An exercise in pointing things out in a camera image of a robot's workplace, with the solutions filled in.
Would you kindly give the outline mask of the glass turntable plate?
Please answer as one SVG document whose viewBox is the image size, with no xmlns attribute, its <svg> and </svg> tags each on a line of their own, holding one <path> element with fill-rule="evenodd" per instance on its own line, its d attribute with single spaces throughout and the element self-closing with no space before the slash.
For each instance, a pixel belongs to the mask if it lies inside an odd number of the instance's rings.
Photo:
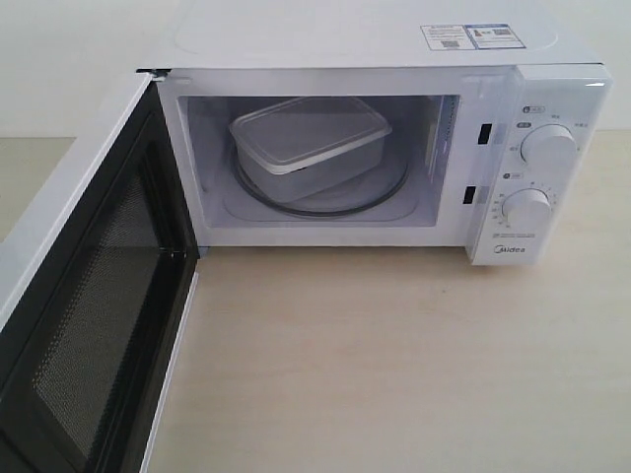
<svg viewBox="0 0 631 473">
<path fill-rule="evenodd" d="M 387 157 L 376 168 L 345 182 L 281 203 L 263 192 L 248 176 L 239 163 L 236 148 L 229 163 L 234 180 L 249 197 L 281 214 L 316 221 L 351 217 L 384 204 L 404 187 L 413 168 L 409 160 Z"/>
</svg>

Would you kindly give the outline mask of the upper white control knob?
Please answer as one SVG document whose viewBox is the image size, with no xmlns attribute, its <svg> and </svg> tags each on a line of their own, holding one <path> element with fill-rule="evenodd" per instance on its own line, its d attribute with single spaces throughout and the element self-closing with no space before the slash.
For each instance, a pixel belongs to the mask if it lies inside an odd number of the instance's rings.
<svg viewBox="0 0 631 473">
<path fill-rule="evenodd" d="M 524 138 L 521 157 L 536 172 L 565 173 L 578 157 L 578 146 L 568 128 L 549 124 L 534 129 Z"/>
</svg>

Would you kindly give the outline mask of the white and blue label sticker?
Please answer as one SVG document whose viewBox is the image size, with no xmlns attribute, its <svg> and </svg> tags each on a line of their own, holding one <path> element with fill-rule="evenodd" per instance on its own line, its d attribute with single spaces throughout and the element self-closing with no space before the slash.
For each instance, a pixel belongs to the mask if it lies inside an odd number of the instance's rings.
<svg viewBox="0 0 631 473">
<path fill-rule="evenodd" d="M 428 25 L 420 30 L 436 51 L 526 48 L 508 24 Z"/>
</svg>

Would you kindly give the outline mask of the white microwave door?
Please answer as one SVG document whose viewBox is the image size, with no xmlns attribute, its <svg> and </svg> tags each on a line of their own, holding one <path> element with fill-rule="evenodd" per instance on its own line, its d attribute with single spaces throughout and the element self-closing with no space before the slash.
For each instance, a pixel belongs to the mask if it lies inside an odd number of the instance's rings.
<svg viewBox="0 0 631 473">
<path fill-rule="evenodd" d="M 148 466 L 199 257 L 167 77 L 126 77 L 2 241 L 5 472 Z"/>
</svg>

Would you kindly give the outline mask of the lower white timer knob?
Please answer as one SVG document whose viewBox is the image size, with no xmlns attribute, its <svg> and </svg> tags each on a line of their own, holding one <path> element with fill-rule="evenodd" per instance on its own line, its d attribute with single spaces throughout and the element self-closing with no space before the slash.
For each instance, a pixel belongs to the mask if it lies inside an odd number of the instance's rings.
<svg viewBox="0 0 631 473">
<path fill-rule="evenodd" d="M 512 229 L 534 231 L 549 223 L 552 209 L 543 191 L 528 188 L 505 199 L 502 204 L 502 215 Z"/>
</svg>

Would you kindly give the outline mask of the white microwave oven body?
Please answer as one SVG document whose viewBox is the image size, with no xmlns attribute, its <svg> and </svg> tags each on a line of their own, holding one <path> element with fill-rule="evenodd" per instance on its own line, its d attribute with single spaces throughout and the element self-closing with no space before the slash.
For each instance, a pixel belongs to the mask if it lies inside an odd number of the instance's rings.
<svg viewBox="0 0 631 473">
<path fill-rule="evenodd" d="M 420 27 L 508 24 L 525 49 L 431 50 Z M 195 238 L 203 247 L 459 247 L 480 266 L 544 253 L 611 86 L 603 61 L 539 1 L 185 1 L 141 64 L 159 85 Z M 353 97 L 413 165 L 384 204 L 307 220 L 264 207 L 234 180 L 237 118 L 302 97 Z M 521 157 L 534 129 L 569 129 L 565 173 Z M 512 229 L 510 195 L 543 191 L 551 220 Z"/>
</svg>

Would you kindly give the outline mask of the white plastic lidded container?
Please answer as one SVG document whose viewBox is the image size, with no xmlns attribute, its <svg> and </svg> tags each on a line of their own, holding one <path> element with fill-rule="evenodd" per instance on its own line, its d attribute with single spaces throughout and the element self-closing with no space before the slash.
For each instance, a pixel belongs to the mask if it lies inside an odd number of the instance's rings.
<svg viewBox="0 0 631 473">
<path fill-rule="evenodd" d="M 290 203 L 378 166 L 392 128 L 353 97 L 302 97 L 237 118 L 230 126 L 246 177 Z"/>
</svg>

